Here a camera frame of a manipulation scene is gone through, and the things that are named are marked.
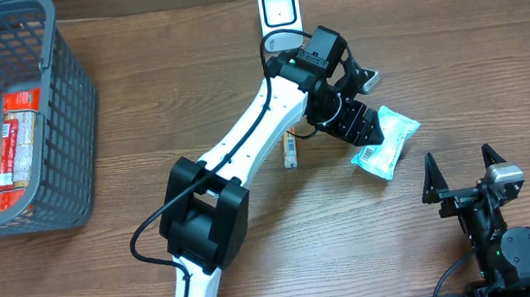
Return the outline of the teal wet wipes pack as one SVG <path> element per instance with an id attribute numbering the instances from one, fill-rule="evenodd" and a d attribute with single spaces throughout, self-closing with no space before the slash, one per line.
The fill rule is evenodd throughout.
<path id="1" fill-rule="evenodd" d="M 370 174 L 391 181 L 404 144 L 419 129 L 420 123 L 386 106 L 378 112 L 384 140 L 381 145 L 363 147 L 350 163 Z"/>

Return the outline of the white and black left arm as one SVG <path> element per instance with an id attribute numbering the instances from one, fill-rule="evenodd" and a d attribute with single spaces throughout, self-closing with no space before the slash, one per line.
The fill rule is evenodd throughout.
<path id="1" fill-rule="evenodd" d="M 359 148 L 383 142 L 377 111 L 355 98 L 379 72 L 361 68 L 338 32 L 318 26 L 307 39 L 262 59 L 262 85 L 225 137 L 197 161 L 174 164 L 159 230 L 177 270 L 175 297 L 217 296 L 247 235 L 250 183 L 290 127 L 305 119 Z"/>

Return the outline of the orange brown snack bag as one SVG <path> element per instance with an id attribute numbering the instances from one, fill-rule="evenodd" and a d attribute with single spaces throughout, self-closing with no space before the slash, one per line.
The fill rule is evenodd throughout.
<path id="1" fill-rule="evenodd" d="M 26 188 L 30 183 L 36 111 L 8 111 L 5 119 L 17 120 L 17 141 L 13 170 L 15 189 Z"/>

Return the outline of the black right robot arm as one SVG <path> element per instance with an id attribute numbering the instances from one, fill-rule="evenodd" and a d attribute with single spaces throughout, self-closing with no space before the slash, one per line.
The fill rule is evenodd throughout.
<path id="1" fill-rule="evenodd" d="M 433 155 L 425 156 L 422 202 L 438 203 L 442 218 L 458 218 L 472 247 L 442 274 L 431 297 L 439 297 L 447 278 L 472 257 L 478 262 L 481 279 L 466 284 L 455 297 L 530 297 L 530 226 L 511 228 L 501 213 L 518 196 L 524 173 L 488 144 L 481 146 L 481 153 L 483 178 L 473 187 L 454 190 Z"/>

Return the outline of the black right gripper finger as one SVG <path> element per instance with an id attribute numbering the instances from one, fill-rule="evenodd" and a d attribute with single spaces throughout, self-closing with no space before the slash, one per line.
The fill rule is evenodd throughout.
<path id="1" fill-rule="evenodd" d="M 435 158 L 430 152 L 425 154 L 425 172 L 422 192 L 422 203 L 435 204 L 442 201 L 441 194 L 448 191 L 448 185 L 441 174 Z"/>
<path id="2" fill-rule="evenodd" d="M 490 146 L 490 144 L 483 144 L 481 146 L 481 153 L 485 168 L 506 162 L 506 159 L 497 153 L 494 148 Z"/>

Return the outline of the red snack packet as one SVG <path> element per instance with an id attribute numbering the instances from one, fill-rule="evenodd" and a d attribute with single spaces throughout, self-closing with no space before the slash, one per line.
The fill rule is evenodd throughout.
<path id="1" fill-rule="evenodd" d="M 24 89 L 4 93 L 2 99 L 2 132 L 0 141 L 0 212 L 12 207 L 23 196 L 26 188 L 15 189 L 13 185 L 13 170 L 17 141 L 17 120 L 5 119 L 8 111 L 36 111 L 40 107 L 40 88 Z"/>

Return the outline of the small orange box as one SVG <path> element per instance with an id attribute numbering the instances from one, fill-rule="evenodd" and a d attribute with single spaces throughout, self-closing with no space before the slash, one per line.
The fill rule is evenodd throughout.
<path id="1" fill-rule="evenodd" d="M 284 152 L 283 163 L 286 169 L 298 167 L 296 142 L 295 142 L 295 136 L 293 135 L 294 131 L 295 129 L 293 127 L 290 127 L 290 129 L 288 131 L 285 131 L 284 135 L 282 136 L 283 152 Z"/>

